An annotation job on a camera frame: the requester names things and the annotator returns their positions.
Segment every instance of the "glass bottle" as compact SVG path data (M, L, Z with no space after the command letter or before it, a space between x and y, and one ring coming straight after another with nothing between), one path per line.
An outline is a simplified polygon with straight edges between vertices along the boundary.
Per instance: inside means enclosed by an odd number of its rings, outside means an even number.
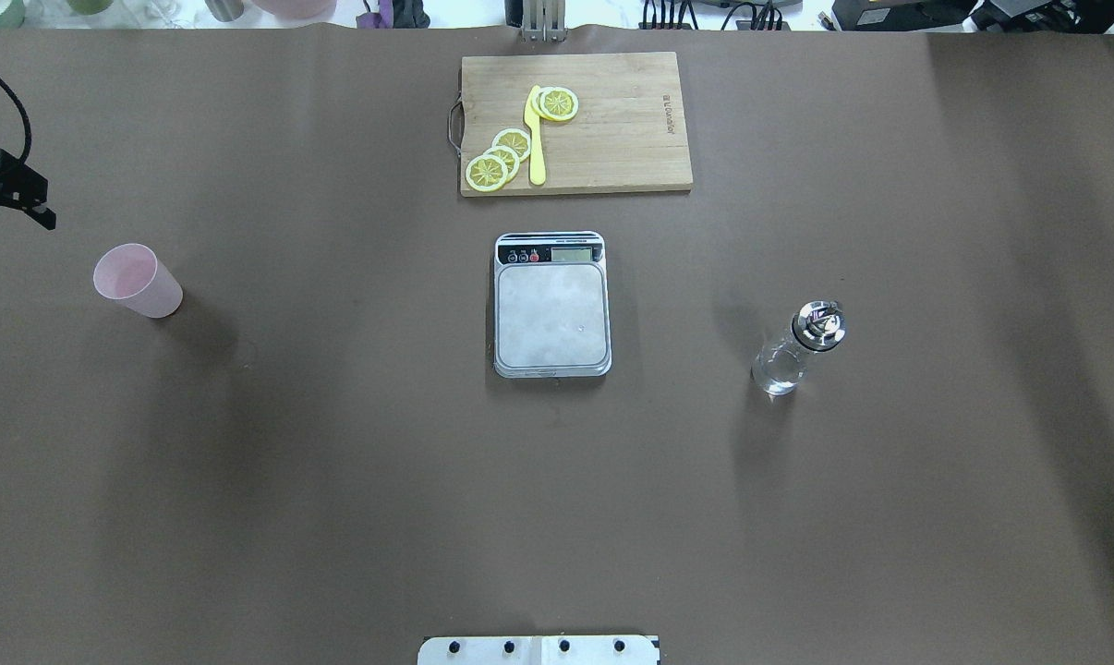
M812 300L791 316L785 332L763 345L750 368L751 378L771 395L785 395L807 374L819 354L844 338L844 311L836 300Z

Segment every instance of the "white metal plate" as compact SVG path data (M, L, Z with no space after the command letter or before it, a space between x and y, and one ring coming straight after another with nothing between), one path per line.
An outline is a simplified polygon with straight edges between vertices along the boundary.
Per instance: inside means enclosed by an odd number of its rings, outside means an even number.
M590 366L607 359L607 294L598 265L509 265L497 278L495 352L501 365Z
M658 665L658 643L654 635L430 638L418 651L418 665Z

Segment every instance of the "yellow knife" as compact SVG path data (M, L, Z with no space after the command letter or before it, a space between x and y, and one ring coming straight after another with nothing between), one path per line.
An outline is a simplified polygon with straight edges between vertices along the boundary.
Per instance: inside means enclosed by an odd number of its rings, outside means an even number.
M524 100L524 125L528 126L528 131L532 133L532 154L528 156L528 180L534 185L545 184L545 154L540 150L540 116L532 108L532 100L540 92L539 85L534 85L528 91L527 100Z

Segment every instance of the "knife handle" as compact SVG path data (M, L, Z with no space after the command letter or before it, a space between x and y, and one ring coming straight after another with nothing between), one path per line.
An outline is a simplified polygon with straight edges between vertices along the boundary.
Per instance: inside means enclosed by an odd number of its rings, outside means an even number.
M540 147L540 121L532 131L532 154L528 156L528 182L540 186L545 184L545 154Z

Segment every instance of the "digital kitchen scale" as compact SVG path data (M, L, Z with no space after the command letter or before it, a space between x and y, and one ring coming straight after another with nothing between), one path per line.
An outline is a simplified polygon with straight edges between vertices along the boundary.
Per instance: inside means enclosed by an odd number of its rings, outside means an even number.
M495 371L506 379L610 370L607 245L592 231L495 241Z

